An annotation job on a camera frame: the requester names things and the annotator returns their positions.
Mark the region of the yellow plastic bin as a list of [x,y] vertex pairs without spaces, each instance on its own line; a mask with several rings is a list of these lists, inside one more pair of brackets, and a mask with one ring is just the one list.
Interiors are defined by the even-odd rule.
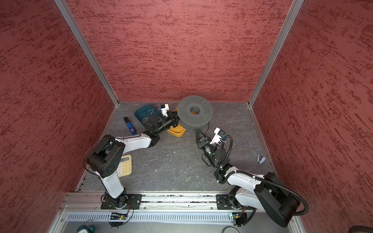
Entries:
[[180,118],[177,111],[166,111],[166,123],[169,126],[167,132],[175,137],[182,137],[185,134],[186,129],[184,129],[179,123]]

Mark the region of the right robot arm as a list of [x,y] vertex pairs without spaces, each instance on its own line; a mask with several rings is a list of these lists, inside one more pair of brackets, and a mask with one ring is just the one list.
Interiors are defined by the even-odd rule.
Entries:
[[281,227],[287,227],[293,216],[309,212],[309,204],[298,193],[285,186],[274,173],[252,174],[230,164],[233,148],[232,136],[216,128],[210,138],[201,130],[195,130],[196,144],[203,151],[202,160],[214,168],[214,177],[219,184],[234,186],[228,195],[231,207],[252,207],[267,213]]

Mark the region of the right corner aluminium post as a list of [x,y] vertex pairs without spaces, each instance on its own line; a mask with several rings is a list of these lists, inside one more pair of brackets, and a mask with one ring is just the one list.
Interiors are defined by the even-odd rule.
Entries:
[[264,66],[264,69],[262,71],[262,74],[257,82],[257,85],[250,97],[250,100],[248,102],[248,106],[249,108],[252,108],[254,106],[254,103],[259,95],[259,92],[260,90],[262,89],[271,69],[272,69],[272,66],[274,65],[275,61],[276,61],[276,58],[279,54],[279,52],[281,51],[281,48],[286,40],[286,37],[289,33],[289,31],[291,30],[294,22],[295,22],[295,19],[302,7],[304,3],[304,0],[294,0],[290,6],[290,9],[288,11],[288,14],[284,20],[284,23],[281,27],[281,30],[278,34],[278,37],[274,43],[274,46],[271,50],[271,53],[269,55],[269,58]]

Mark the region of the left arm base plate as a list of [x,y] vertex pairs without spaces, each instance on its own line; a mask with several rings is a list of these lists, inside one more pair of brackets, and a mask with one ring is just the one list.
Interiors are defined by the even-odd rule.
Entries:
[[132,207],[133,209],[138,210],[141,204],[141,200],[141,194],[121,194],[118,198],[115,199],[105,192],[101,197],[101,209],[123,210]]

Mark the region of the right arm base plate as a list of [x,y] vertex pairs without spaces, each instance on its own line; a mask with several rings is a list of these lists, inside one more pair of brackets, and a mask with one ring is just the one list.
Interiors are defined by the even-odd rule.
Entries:
[[216,204],[218,210],[240,210],[242,208],[237,199],[229,194],[216,195]]

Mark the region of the teal plastic bin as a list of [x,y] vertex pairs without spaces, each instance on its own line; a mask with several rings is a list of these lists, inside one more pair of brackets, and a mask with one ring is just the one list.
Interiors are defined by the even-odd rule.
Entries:
[[135,117],[146,128],[152,126],[154,123],[157,123],[161,119],[158,109],[151,104],[147,104],[136,110]]

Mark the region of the yellow calculator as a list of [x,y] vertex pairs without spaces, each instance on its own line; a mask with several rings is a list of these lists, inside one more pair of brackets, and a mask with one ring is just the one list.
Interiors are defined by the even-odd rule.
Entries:
[[133,168],[132,168],[132,155],[127,154],[123,155],[120,159],[117,174],[118,177],[126,177],[132,174]]

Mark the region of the aluminium front rail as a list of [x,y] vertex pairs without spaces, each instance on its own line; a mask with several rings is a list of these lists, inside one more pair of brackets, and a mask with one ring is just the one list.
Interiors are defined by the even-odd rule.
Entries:
[[[129,192],[141,194],[140,212],[221,212],[218,210],[216,195],[226,192]],[[101,209],[103,192],[70,192],[59,210],[60,211],[96,211]]]

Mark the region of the grey perforated cable spool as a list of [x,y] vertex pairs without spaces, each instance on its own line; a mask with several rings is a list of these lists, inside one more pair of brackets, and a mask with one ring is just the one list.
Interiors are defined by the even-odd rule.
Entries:
[[203,130],[213,118],[213,107],[200,96],[187,96],[177,106],[180,125],[187,131]]

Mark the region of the small blue grey clip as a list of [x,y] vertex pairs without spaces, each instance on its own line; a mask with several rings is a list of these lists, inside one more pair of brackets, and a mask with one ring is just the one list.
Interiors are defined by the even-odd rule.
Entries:
[[263,164],[266,161],[266,157],[262,156],[261,154],[258,154],[256,157],[256,163],[257,164]]

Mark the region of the teal object below rail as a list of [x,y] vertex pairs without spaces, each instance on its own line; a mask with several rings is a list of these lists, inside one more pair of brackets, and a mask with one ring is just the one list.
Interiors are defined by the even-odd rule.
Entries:
[[96,232],[96,225],[95,225],[95,222],[92,219],[84,222],[76,230],[76,233],[95,233],[95,232]]

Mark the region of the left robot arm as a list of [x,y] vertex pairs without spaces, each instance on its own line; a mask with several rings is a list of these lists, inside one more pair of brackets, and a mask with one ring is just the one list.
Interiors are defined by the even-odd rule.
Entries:
[[172,126],[177,127],[179,120],[176,111],[168,111],[158,120],[155,115],[151,115],[143,133],[127,137],[105,135],[88,150],[91,154],[85,155],[84,162],[100,178],[105,188],[102,209],[112,207],[120,210],[130,207],[126,190],[117,174],[122,156],[134,150],[153,147],[160,140],[159,135]]

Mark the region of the left corner aluminium post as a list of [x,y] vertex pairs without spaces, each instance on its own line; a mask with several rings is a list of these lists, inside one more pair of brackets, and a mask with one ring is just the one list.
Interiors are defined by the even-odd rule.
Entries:
[[114,89],[112,88],[109,80],[107,79],[103,69],[101,68],[97,58],[95,57],[92,49],[90,48],[83,32],[79,28],[76,20],[73,17],[72,12],[70,11],[66,1],[63,0],[54,0],[58,10],[62,14],[64,20],[68,24],[70,30],[72,31],[74,37],[76,38],[77,42],[79,43],[80,47],[82,48],[85,56],[87,57],[88,61],[90,62],[91,66],[93,67],[95,73],[97,74],[98,78],[100,79],[101,83],[103,84],[106,92],[108,93],[109,97],[111,98],[112,102],[115,106],[119,106],[120,100],[115,94]]

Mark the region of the corner aluminium post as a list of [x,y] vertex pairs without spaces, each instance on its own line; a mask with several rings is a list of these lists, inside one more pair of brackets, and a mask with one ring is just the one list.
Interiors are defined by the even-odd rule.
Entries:
[[76,38],[77,42],[79,43],[80,47],[82,48],[85,56],[87,57],[88,61],[90,62],[91,66],[93,67],[95,73],[97,74],[98,78],[100,79],[101,83],[103,84],[106,92],[108,93],[109,97],[111,98],[112,102],[115,106],[119,106],[120,100],[115,94],[114,89],[112,88],[109,80],[107,79],[103,69],[101,68],[97,58],[95,57],[92,49],[90,48],[83,32],[79,28],[76,20],[73,17],[72,12],[70,11],[66,1],[63,0],[54,0],[58,10],[62,14],[64,20],[68,24],[70,30],[72,31],[74,37]]
[[275,61],[276,61],[276,58],[279,54],[279,52],[281,51],[281,48],[286,40],[286,37],[289,33],[289,31],[291,30],[294,22],[295,22],[295,19],[302,7],[304,3],[304,0],[294,0],[290,6],[290,9],[288,11],[288,14],[284,20],[284,23],[281,27],[281,30],[278,34],[278,37],[274,43],[274,46],[271,50],[271,53],[269,55],[269,58],[264,66],[264,69],[262,71],[262,74],[257,82],[257,85],[250,97],[250,100],[248,102],[248,106],[249,108],[252,108],[254,106],[254,103],[259,95],[259,92],[260,90],[262,89],[271,69],[272,69],[272,66],[274,65]]

